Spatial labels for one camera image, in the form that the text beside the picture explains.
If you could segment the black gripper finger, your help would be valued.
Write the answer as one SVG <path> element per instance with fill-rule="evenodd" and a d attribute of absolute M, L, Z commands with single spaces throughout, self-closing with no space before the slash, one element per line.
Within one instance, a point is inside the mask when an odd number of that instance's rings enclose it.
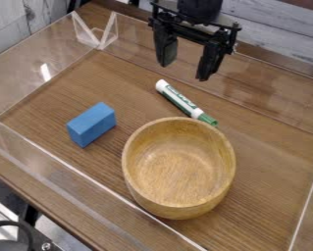
<path fill-rule="evenodd" d="M 219 71 L 220 64 L 224 59 L 224 48 L 217 42 L 211 41 L 204 48 L 204 54 L 199 64 L 196 79 L 207 81 L 211 76 Z"/>
<path fill-rule="evenodd" d="M 168 67 L 177 58 L 179 39 L 165 25 L 154 24 L 154 42 L 157 61 L 162 67 Z"/>

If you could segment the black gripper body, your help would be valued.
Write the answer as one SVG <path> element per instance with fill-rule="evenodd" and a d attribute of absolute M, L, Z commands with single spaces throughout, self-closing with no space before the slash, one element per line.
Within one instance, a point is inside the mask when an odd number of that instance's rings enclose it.
<path fill-rule="evenodd" d="M 199 44 L 215 41 L 232 53 L 241 24 L 221 12 L 223 0 L 152 0 L 149 26 L 161 47 L 183 37 Z"/>

